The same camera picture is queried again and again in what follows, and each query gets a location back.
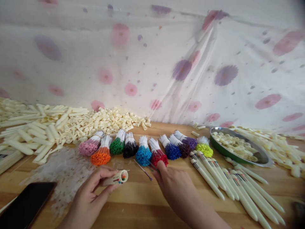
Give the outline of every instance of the red refill bundle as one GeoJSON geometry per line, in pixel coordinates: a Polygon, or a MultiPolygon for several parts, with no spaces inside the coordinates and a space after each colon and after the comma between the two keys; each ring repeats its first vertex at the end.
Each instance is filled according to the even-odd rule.
{"type": "Polygon", "coordinates": [[[103,131],[97,131],[90,139],[79,145],[79,153],[84,156],[91,156],[94,154],[100,146],[103,136],[103,131]]]}
{"type": "Polygon", "coordinates": [[[159,143],[153,138],[149,139],[150,148],[152,149],[152,164],[157,166],[158,161],[162,160],[165,165],[168,165],[168,159],[166,155],[160,149],[159,143]]]}
{"type": "Polygon", "coordinates": [[[112,141],[112,138],[109,135],[106,135],[102,139],[102,143],[98,151],[91,156],[91,163],[95,165],[96,167],[107,164],[111,157],[110,157],[110,151],[109,146],[112,141]]]}

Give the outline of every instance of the hand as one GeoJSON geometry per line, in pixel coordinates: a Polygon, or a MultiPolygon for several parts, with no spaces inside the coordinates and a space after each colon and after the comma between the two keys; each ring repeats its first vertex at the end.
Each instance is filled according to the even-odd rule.
{"type": "Polygon", "coordinates": [[[230,228],[219,215],[207,207],[187,172],[166,167],[159,161],[153,175],[173,211],[191,228],[230,228]]]}
{"type": "Polygon", "coordinates": [[[99,195],[94,191],[104,178],[117,173],[118,170],[105,166],[96,169],[76,192],[68,214],[57,229],[90,229],[108,197],[120,184],[106,187],[99,195]]]}

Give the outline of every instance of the blue refill bundle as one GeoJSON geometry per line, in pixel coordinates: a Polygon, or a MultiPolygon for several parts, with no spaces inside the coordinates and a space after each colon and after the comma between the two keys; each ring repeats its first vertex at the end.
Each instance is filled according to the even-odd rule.
{"type": "Polygon", "coordinates": [[[162,135],[159,138],[159,141],[162,143],[163,147],[165,148],[166,156],[170,160],[176,160],[181,157],[181,152],[178,146],[172,144],[166,135],[162,135]]]}
{"type": "Polygon", "coordinates": [[[152,159],[152,153],[148,148],[147,137],[141,136],[139,140],[140,148],[136,153],[136,160],[141,166],[148,166],[152,159]]]}

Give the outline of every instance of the yellow-green refill bundle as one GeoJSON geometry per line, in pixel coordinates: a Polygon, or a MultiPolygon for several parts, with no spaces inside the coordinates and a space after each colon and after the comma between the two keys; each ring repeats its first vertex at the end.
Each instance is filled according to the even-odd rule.
{"type": "Polygon", "coordinates": [[[196,150],[202,152],[205,157],[212,157],[213,150],[209,146],[210,140],[205,136],[201,136],[197,138],[197,141],[196,150]]]}

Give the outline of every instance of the pink refill bundle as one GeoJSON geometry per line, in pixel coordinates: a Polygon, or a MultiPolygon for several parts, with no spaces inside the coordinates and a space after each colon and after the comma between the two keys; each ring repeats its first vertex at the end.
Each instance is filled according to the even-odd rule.
{"type": "Polygon", "coordinates": [[[97,131],[90,139],[79,145],[79,153],[84,156],[91,156],[94,154],[99,148],[103,136],[103,131],[97,131]]]}

